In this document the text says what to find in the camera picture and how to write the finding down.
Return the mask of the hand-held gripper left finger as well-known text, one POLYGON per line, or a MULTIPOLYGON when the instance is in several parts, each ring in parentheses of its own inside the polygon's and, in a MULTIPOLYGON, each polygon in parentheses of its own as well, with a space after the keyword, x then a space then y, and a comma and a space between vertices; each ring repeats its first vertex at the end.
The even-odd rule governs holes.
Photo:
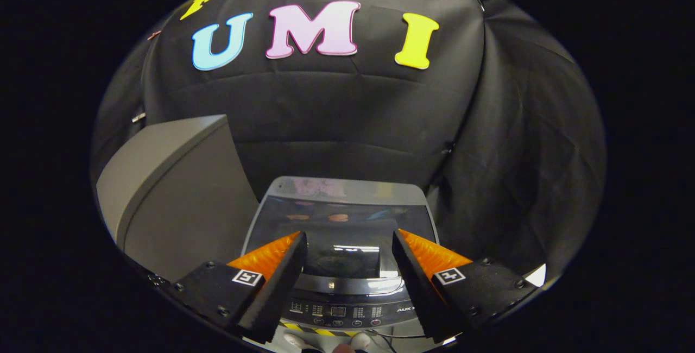
POLYGON ((172 304, 223 334, 271 342, 306 261, 303 231, 231 262, 207 261, 163 286, 172 304))

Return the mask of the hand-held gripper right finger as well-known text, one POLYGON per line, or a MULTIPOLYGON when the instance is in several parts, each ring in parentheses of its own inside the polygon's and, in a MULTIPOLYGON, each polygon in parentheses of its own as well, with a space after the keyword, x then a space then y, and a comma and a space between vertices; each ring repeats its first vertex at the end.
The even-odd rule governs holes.
POLYGON ((539 287, 491 257, 473 261, 402 229, 392 252, 425 336, 436 343, 485 328, 539 287))

